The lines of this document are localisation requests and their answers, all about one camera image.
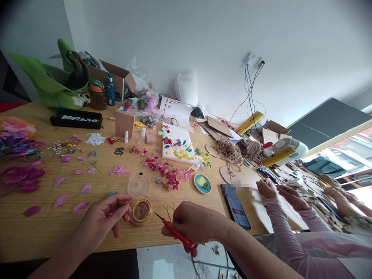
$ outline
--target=fingernail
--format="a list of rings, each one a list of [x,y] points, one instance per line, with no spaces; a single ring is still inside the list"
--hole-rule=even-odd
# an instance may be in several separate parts
[[[123,206],[123,208],[122,208],[123,213],[126,213],[129,209],[129,207],[130,207],[130,205]]]

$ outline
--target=green bag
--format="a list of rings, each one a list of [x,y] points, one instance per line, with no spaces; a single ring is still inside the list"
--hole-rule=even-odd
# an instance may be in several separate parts
[[[90,103],[88,67],[64,40],[59,40],[59,48],[64,69],[71,72],[42,64],[29,56],[10,55],[29,76],[46,107],[79,110]]]

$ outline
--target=black tray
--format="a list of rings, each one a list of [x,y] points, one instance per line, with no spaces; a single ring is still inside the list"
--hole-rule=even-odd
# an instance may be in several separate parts
[[[62,108],[57,110],[56,116],[50,117],[52,126],[73,127],[99,130],[102,125],[102,114]]]

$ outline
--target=hand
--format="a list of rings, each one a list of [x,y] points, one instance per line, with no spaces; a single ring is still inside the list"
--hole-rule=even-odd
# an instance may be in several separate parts
[[[279,190],[279,195],[283,196],[295,210],[310,209],[310,206],[296,190],[283,185],[277,185],[276,188]]]
[[[184,201],[174,211],[173,223],[170,225],[193,243],[200,244],[223,239],[230,221],[217,211]],[[173,236],[166,227],[162,228],[162,234]],[[191,252],[193,257],[197,256],[195,247],[184,245],[184,248],[187,253]]]
[[[76,230],[64,246],[69,254],[77,255],[83,261],[94,252],[112,229],[114,237],[119,238],[118,220],[129,221],[131,196],[115,193],[91,205]]]
[[[257,184],[258,192],[265,199],[270,199],[270,198],[278,199],[278,194],[274,188],[274,185],[271,182],[266,183],[265,180],[261,179],[260,181],[257,181],[256,184]]]

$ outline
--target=spool of gold wire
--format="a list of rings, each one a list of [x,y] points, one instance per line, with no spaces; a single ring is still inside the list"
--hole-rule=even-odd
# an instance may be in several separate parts
[[[131,204],[131,223],[136,227],[145,225],[153,213],[152,202],[146,196],[137,197]]]

